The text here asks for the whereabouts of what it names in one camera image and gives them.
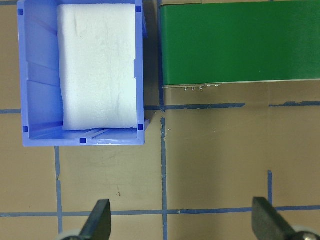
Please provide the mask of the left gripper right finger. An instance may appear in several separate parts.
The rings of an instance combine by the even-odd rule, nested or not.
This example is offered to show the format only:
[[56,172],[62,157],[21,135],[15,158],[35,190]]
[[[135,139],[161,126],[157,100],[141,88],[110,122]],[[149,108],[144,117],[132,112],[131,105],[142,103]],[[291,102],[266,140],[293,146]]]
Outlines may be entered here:
[[264,197],[252,199],[251,226],[258,240],[303,240]]

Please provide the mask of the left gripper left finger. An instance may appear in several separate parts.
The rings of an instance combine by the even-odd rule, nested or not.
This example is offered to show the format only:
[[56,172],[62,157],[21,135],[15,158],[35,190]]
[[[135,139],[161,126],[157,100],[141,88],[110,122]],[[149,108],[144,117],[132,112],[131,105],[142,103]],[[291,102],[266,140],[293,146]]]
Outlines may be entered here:
[[75,240],[108,240],[111,236],[111,205],[109,199],[98,200]]

